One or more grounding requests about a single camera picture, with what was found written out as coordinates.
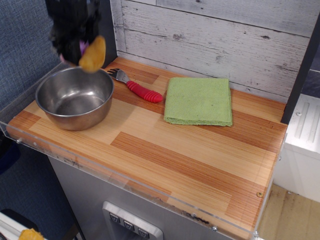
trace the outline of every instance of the whitewashed wood wall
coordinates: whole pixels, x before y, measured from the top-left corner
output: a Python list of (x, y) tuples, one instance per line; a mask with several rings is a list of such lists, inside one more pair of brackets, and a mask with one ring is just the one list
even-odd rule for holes
[(320, 0), (110, 0), (117, 54), (286, 103)]

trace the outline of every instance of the green cloth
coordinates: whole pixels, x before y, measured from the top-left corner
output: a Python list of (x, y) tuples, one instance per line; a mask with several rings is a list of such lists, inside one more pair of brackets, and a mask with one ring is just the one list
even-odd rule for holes
[(171, 78), (164, 120), (181, 125), (232, 126), (229, 79)]

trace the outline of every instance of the button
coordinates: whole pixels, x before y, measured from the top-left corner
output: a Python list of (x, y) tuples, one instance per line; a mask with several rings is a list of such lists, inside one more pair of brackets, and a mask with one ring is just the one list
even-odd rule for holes
[(123, 224), (126, 229), (133, 231), (133, 232), (135, 231), (135, 226), (132, 223), (130, 223), (128, 221), (123, 221)]
[(149, 239), (149, 233), (141, 228), (138, 228), (138, 232), (140, 236), (144, 237), (145, 239)]
[(112, 221), (114, 221), (115, 223), (119, 224), (120, 223), (120, 218), (117, 215), (114, 215), (110, 212), (110, 218)]

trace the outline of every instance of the wooden cutting board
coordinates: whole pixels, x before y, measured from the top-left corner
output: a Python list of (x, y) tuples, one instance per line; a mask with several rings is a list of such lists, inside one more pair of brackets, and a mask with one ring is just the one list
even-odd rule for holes
[(110, 112), (98, 125), (60, 129), (34, 101), (9, 123), (11, 136), (248, 239), (287, 129), (280, 123), (285, 104), (231, 90), (232, 127), (170, 124), (163, 119), (168, 82), (184, 76), (124, 58), (106, 70), (112, 68), (163, 94), (163, 102), (147, 102), (116, 81)]

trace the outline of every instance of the black object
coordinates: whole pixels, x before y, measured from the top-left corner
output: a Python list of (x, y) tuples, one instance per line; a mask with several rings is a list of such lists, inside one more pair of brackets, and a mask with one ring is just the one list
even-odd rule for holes
[(34, 229), (35, 231), (39, 232), (38, 226), (33, 222), (27, 219), (26, 217), (22, 216), (21, 214), (13, 211), (12, 209), (3, 209), (1, 213), (6, 215), (7, 217), (15, 220), (16, 222), (20, 223), (21, 225), (25, 226), (27, 229)]
[(12, 140), (7, 138), (2, 131), (0, 131), (0, 159), (8, 151)]
[(99, 21), (99, 35), (105, 38), (105, 44), (107, 46), (104, 64), (102, 66), (102, 68), (105, 68), (115, 60), (118, 55), (110, 0), (100, 0), (99, 8), (101, 13), (101, 20)]
[(18, 145), (0, 131), (0, 174), (8, 170), (19, 158)]
[(99, 34), (100, 0), (45, 0), (53, 27), (49, 34), (57, 53), (75, 65), (82, 56), (80, 40), (91, 44)]
[(292, 114), (296, 108), (299, 96), (301, 94), (302, 88), (304, 87), (304, 83), (307, 79), (308, 72), (310, 70), (310, 67), (315, 58), (317, 49), (319, 47), (319, 42), (320, 42), (320, 14), (318, 15), (318, 18), (316, 20), (316, 23), (309, 41), (309, 45), (306, 48), (305, 55), (301, 63), (301, 67), (296, 76), (288, 102), (285, 106), (281, 123), (289, 124), (290, 122)]

